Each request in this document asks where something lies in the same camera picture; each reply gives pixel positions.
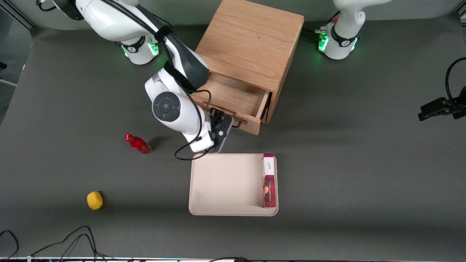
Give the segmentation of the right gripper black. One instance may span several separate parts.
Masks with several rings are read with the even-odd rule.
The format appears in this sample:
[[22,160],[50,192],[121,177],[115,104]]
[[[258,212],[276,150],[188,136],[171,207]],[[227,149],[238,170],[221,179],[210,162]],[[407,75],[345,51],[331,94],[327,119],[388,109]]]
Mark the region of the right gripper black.
[[228,136],[233,127],[233,116],[219,109],[210,109],[211,130],[215,136]]

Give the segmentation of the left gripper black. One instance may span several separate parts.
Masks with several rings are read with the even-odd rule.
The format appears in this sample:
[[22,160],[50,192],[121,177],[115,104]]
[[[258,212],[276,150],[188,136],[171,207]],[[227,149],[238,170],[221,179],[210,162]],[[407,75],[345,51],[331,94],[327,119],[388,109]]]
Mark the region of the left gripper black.
[[450,88],[446,88],[446,98],[437,98],[423,106],[421,106],[421,113],[418,113],[419,121],[425,121],[429,118],[439,115],[452,115],[454,119],[459,119],[466,116],[466,87],[464,86],[459,96],[453,98],[451,96]]

